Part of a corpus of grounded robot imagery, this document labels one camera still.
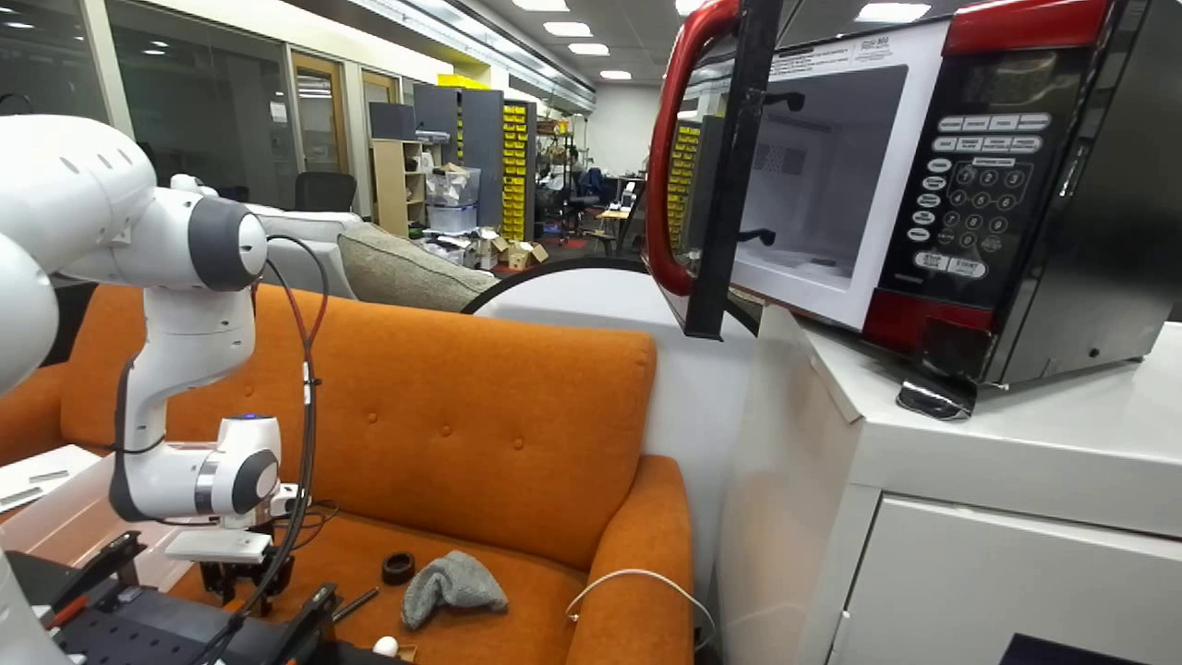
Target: wall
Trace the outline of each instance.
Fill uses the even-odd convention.
[[[362,35],[343,22],[328,22],[322,16],[311,16],[302,9],[282,5],[282,0],[152,0],[160,9],[235,26],[245,35],[261,35],[274,40],[288,40],[302,53],[327,53],[333,58],[352,58],[365,69],[397,75],[397,78],[416,78],[436,83],[441,75],[452,75],[453,68],[420,53],[411,53],[402,46],[382,40],[372,35]]]
[[[637,173],[650,157],[663,88],[600,88],[589,149],[601,173]]]

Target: microwave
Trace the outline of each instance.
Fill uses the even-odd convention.
[[[1006,0],[781,53],[739,200],[703,247],[729,284],[932,377],[1142,357],[1182,287],[1182,5]]]

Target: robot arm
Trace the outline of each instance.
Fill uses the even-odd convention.
[[[122,518],[245,514],[276,485],[274,417],[222,420],[213,446],[165,444],[165,399],[250,357],[248,284],[265,233],[240,205],[154,189],[148,157],[84,120],[0,120],[0,391],[56,332],[49,272],[146,287],[148,344],[122,382],[111,506]]]

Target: white cabinet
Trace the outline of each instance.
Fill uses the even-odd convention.
[[[754,365],[717,554],[729,665],[1182,660],[1182,328],[973,420],[893,405],[889,357],[781,308]]]
[[[1182,542],[882,498],[836,665],[1179,660]]]

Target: glass partition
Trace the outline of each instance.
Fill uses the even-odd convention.
[[[104,120],[79,0],[0,0],[0,114]]]
[[[229,200],[295,206],[285,46],[190,16],[111,5],[136,139],[160,176],[197,173]]]

